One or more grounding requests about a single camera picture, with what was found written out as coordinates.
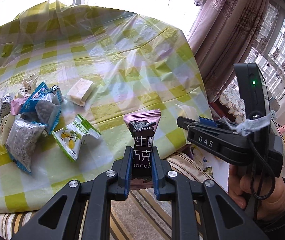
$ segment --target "pink candy wrapper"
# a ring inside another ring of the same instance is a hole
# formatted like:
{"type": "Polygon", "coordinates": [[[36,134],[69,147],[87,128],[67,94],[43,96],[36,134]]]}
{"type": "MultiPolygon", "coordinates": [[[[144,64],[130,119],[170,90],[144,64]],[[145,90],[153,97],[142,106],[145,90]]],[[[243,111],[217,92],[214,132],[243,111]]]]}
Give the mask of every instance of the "pink candy wrapper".
{"type": "Polygon", "coordinates": [[[17,115],[20,114],[20,109],[22,108],[23,104],[27,101],[28,97],[23,98],[16,98],[10,104],[10,114],[17,115]]]}
{"type": "Polygon", "coordinates": [[[133,177],[151,176],[150,154],[160,117],[161,112],[159,109],[124,115],[124,122],[135,140],[133,177]]]}

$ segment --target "white candy wrapper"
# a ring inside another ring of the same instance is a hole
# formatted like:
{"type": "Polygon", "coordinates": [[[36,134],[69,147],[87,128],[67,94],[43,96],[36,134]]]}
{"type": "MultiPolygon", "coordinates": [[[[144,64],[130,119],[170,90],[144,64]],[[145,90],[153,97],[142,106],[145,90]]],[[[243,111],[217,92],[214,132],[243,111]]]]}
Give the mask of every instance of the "white candy wrapper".
{"type": "Polygon", "coordinates": [[[10,113],[10,102],[14,98],[14,93],[8,93],[0,99],[0,119],[10,113]]]}
{"type": "Polygon", "coordinates": [[[17,98],[30,97],[30,95],[36,89],[37,80],[37,75],[32,75],[29,78],[23,79],[18,91],[17,98]]]}
{"type": "Polygon", "coordinates": [[[93,82],[87,79],[79,79],[72,86],[66,98],[79,106],[85,106],[85,102],[94,88],[93,82]]]}
{"type": "Polygon", "coordinates": [[[74,162],[78,158],[81,145],[86,144],[90,136],[98,139],[101,133],[78,114],[72,123],[52,132],[52,135],[67,158],[74,162]]]}
{"type": "Polygon", "coordinates": [[[45,127],[45,124],[27,122],[22,118],[14,121],[5,147],[9,157],[23,171],[31,173],[32,154],[45,127]]]}
{"type": "Polygon", "coordinates": [[[54,85],[54,86],[52,86],[51,88],[50,88],[50,91],[55,95],[56,93],[58,93],[59,94],[59,101],[60,101],[60,103],[62,103],[63,101],[64,101],[64,99],[63,99],[63,95],[62,95],[62,93],[61,93],[61,91],[60,91],[60,88],[59,88],[59,86],[57,86],[57,85],[54,85]]]}
{"type": "Polygon", "coordinates": [[[0,126],[0,145],[4,145],[7,141],[8,135],[10,133],[11,127],[15,121],[15,116],[9,114],[6,115],[1,121],[0,126]]]}

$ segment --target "blue candy wrapper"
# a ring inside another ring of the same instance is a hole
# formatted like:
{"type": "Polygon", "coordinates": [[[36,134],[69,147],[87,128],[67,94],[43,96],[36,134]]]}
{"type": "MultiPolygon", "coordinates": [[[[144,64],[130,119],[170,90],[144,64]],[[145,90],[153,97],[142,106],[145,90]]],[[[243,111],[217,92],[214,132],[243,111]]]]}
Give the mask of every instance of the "blue candy wrapper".
{"type": "Polygon", "coordinates": [[[35,121],[46,124],[45,130],[50,134],[59,122],[60,100],[60,94],[54,95],[45,82],[42,82],[23,104],[20,113],[33,117],[36,113],[38,120],[35,121]]]}

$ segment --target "blue gripper pad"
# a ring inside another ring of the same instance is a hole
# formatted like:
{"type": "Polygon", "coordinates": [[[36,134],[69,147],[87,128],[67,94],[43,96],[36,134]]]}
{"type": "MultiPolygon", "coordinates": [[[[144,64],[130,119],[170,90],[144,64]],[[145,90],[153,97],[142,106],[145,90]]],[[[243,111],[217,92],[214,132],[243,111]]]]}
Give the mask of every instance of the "blue gripper pad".
{"type": "Polygon", "coordinates": [[[204,118],[204,117],[199,117],[200,119],[200,123],[203,125],[208,125],[208,126],[212,126],[212,127],[218,127],[218,125],[216,124],[216,122],[214,120],[208,119],[208,118],[204,118]]]}
{"type": "Polygon", "coordinates": [[[129,160],[127,162],[127,169],[126,169],[126,176],[125,176],[124,194],[126,196],[126,199],[128,198],[129,190],[130,190],[131,166],[132,166],[132,164],[133,164],[133,149],[131,148],[130,153],[129,153],[129,160]]]}
{"type": "Polygon", "coordinates": [[[154,194],[156,196],[156,199],[159,200],[160,193],[159,193],[159,181],[158,181],[158,173],[156,169],[156,162],[154,154],[151,154],[151,177],[152,177],[152,183],[154,185],[154,194]]]}

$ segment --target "white square snack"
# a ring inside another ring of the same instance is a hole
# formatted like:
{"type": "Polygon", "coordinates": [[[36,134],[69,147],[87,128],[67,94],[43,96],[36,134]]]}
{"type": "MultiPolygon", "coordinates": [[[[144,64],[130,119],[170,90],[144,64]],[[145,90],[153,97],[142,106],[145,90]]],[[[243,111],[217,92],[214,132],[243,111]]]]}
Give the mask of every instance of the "white square snack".
{"type": "Polygon", "coordinates": [[[79,79],[69,90],[67,96],[70,101],[79,106],[85,106],[85,102],[94,88],[93,82],[87,79],[79,79]]]}

